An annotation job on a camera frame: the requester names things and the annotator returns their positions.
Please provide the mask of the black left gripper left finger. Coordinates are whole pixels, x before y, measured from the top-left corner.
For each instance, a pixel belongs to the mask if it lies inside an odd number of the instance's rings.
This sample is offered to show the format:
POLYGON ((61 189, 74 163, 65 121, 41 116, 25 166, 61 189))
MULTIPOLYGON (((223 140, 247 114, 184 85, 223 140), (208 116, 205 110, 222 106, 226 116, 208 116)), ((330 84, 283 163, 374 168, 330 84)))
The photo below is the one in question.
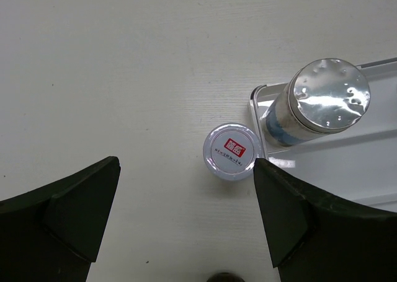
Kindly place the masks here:
POLYGON ((1 201, 1 281, 86 281, 117 190, 109 156, 30 192, 1 201))

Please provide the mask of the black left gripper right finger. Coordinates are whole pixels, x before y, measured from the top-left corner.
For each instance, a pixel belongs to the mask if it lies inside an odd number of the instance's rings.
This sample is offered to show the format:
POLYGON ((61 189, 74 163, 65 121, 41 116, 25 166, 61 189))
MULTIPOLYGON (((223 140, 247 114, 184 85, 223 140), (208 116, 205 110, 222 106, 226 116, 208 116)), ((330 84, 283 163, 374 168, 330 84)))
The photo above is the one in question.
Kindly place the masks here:
POLYGON ((302 181, 266 159, 254 186, 282 281, 395 281, 396 213, 302 181))

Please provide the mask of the white-lid spice jar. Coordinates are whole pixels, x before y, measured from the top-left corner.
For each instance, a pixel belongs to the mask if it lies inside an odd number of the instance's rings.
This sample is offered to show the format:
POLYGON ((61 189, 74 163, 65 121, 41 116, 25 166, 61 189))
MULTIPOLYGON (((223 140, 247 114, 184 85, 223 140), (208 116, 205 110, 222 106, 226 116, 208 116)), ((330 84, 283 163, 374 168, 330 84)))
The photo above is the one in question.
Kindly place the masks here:
POLYGON ((205 138, 203 159, 207 168, 226 181, 240 181, 253 174, 257 158, 264 157, 262 143, 250 128, 240 123, 224 123, 205 138))

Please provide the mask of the silver-lid blue-label bottle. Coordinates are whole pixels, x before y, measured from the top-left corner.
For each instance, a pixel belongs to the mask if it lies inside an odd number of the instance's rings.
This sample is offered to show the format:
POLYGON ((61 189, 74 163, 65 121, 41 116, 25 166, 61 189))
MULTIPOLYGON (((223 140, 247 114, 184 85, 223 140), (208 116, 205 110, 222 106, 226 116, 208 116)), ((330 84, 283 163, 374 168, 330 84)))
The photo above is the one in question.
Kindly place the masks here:
POLYGON ((290 147, 355 125, 370 105, 363 72, 339 58, 313 61, 297 72, 263 117, 266 140, 290 147))

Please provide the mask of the white compartment tray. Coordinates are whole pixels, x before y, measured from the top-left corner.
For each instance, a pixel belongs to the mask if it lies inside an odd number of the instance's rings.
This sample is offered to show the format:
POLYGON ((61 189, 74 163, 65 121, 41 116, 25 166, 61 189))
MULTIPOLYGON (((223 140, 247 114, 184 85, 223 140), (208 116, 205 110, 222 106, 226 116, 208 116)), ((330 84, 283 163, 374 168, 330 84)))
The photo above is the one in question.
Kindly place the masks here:
POLYGON ((396 211, 396 58, 361 64, 372 93, 352 128, 288 148, 274 146, 261 126, 284 83, 256 87, 249 98, 264 157, 323 190, 373 208, 396 211))

